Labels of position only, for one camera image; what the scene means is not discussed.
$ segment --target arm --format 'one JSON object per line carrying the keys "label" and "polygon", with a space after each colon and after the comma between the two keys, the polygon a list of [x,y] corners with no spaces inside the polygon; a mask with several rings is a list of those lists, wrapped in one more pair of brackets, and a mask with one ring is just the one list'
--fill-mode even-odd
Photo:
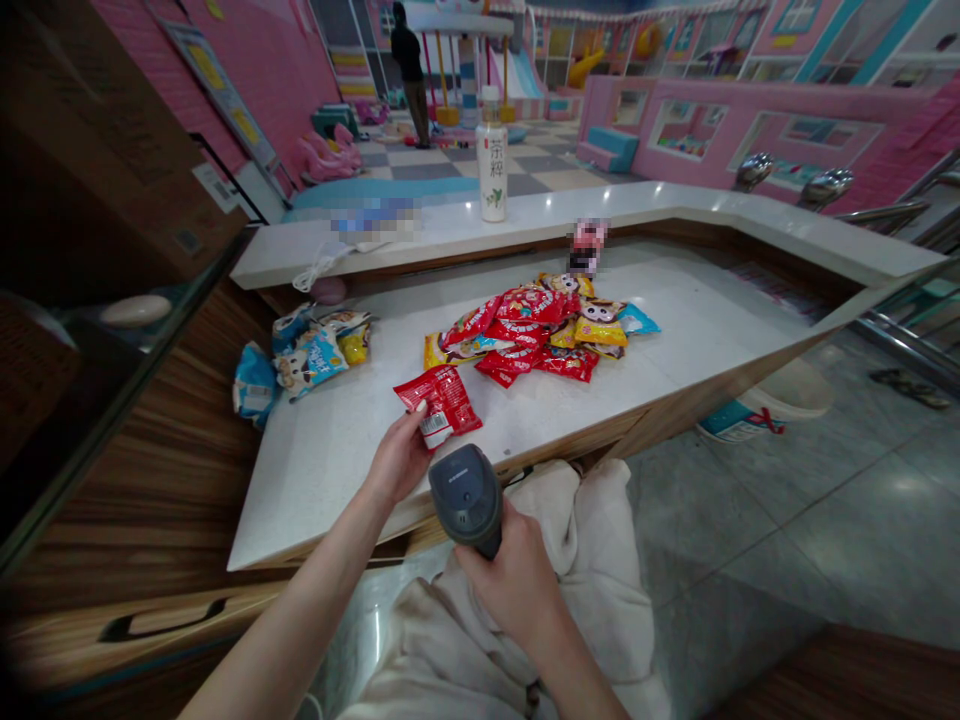
{"label": "arm", "polygon": [[422,407],[384,435],[360,490],[280,597],[240,638],[184,708],[194,718],[290,718],[327,646],[394,506],[423,477],[430,456]]}
{"label": "arm", "polygon": [[502,532],[492,562],[473,548],[456,548],[484,607],[530,658],[564,720],[626,720],[560,595],[540,523],[504,499]]}

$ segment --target white countertop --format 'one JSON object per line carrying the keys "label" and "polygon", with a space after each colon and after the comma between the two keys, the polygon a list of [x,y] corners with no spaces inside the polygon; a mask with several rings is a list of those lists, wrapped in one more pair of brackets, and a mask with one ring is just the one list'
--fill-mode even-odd
{"label": "white countertop", "polygon": [[[880,286],[941,257],[903,242],[760,195],[663,182],[641,182],[510,198],[507,220],[480,220],[478,202],[424,207],[418,242],[396,242],[344,258],[341,275],[562,237],[581,217],[608,217],[613,227],[680,218],[736,228],[867,286]],[[332,235],[329,221],[270,225],[257,231],[234,267],[240,287],[290,283]]]}
{"label": "white countertop", "polygon": [[[228,568],[242,569],[325,533],[359,488],[383,433],[403,412],[392,388],[423,371],[424,336],[446,330],[463,313],[541,271],[562,272],[565,258],[565,251],[555,251],[398,278],[349,303],[380,318],[371,359],[296,404],[284,396],[274,409]],[[472,442],[500,462],[838,327],[867,307],[848,302],[811,328],[672,243],[617,241],[605,250],[601,267],[598,295],[642,297],[642,308],[663,332],[632,338],[619,362],[601,359],[590,384],[534,370],[503,389],[472,364],[461,365],[484,427],[451,439],[437,457]],[[391,517],[384,537],[429,512],[424,479]]]}

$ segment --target cardboard box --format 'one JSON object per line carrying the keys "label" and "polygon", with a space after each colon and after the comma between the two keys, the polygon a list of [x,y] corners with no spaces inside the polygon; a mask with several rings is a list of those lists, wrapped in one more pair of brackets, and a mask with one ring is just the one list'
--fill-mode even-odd
{"label": "cardboard box", "polygon": [[96,10],[17,3],[3,31],[3,285],[68,305],[195,278],[247,217],[197,179],[204,156]]}

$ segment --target hand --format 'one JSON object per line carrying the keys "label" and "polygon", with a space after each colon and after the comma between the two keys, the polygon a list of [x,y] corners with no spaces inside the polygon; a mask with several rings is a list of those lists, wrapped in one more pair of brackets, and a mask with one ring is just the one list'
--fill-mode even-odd
{"label": "hand", "polygon": [[540,523],[504,498],[501,532],[500,550],[492,561],[464,545],[454,552],[490,616],[534,658],[542,654],[545,640],[564,625],[569,612]]}
{"label": "hand", "polygon": [[427,471],[430,453],[420,433],[420,421],[427,414],[424,400],[390,426],[370,463],[365,486],[393,505],[403,500]]}

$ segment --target barcode scanner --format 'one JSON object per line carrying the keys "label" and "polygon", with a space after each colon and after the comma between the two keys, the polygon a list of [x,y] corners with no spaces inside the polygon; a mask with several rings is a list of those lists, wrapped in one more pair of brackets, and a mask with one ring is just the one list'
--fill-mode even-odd
{"label": "barcode scanner", "polygon": [[503,489],[487,456],[476,445],[464,445],[431,467],[429,478],[447,535],[493,560],[500,549]]}

